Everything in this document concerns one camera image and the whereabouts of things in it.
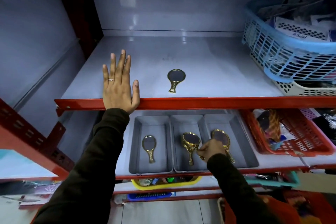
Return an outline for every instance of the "hand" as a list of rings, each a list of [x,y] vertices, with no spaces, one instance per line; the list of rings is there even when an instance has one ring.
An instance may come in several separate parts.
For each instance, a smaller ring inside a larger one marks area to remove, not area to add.
[[[225,149],[221,141],[216,139],[211,139],[202,145],[201,148],[197,151],[197,154],[204,157],[204,161],[208,162],[209,158],[217,153],[222,153],[226,155]]]
[[[104,87],[103,102],[106,109],[120,108],[131,114],[140,103],[139,81],[133,82],[133,97],[129,83],[129,71],[131,69],[131,56],[126,59],[125,50],[121,51],[118,66],[116,56],[111,53],[110,73],[107,65],[103,65]]]

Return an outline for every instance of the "person's right arm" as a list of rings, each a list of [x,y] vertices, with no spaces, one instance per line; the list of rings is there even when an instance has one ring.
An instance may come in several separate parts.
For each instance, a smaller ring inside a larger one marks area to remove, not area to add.
[[[205,158],[209,171],[217,179],[225,200],[237,218],[237,224],[253,221],[281,224],[230,162],[220,141],[211,139],[199,149],[198,154]]]

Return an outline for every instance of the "gray plastic tray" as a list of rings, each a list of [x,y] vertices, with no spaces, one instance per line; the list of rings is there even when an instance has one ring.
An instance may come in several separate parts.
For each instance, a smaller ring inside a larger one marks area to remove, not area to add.
[[[230,137],[230,154],[236,160],[236,168],[258,167],[258,160],[251,148],[248,137],[240,124],[240,115],[233,111],[227,114],[206,114],[208,135],[214,129],[223,130]]]
[[[149,156],[142,148],[145,136],[156,139],[155,163],[149,163]],[[129,172],[131,174],[170,173],[173,171],[170,121],[168,116],[138,116],[134,121]]]
[[[203,115],[173,115],[170,117],[170,122],[173,136],[175,171],[178,173],[207,171],[207,164],[199,158],[196,152],[192,153],[194,165],[189,165],[189,153],[181,142],[181,136],[185,132],[192,132],[200,137],[201,143],[199,147],[210,139]]]

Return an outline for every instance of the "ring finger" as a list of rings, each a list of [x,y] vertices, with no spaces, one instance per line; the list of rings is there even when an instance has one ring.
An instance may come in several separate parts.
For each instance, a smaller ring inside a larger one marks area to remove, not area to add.
[[[111,53],[110,79],[113,79],[113,81],[114,81],[115,73],[116,73],[116,56],[114,53]]]

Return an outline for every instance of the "yellow plastic basket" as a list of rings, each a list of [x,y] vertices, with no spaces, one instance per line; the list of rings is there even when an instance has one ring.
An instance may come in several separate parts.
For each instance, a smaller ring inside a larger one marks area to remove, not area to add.
[[[153,189],[165,189],[165,188],[174,188],[174,187],[181,187],[181,186],[190,186],[198,183],[202,179],[202,176],[194,177],[189,182],[178,182],[178,183],[167,183],[167,184],[159,184],[159,185],[149,185],[149,186],[141,186],[139,184],[139,180],[131,180],[134,187],[138,190],[153,190]]]

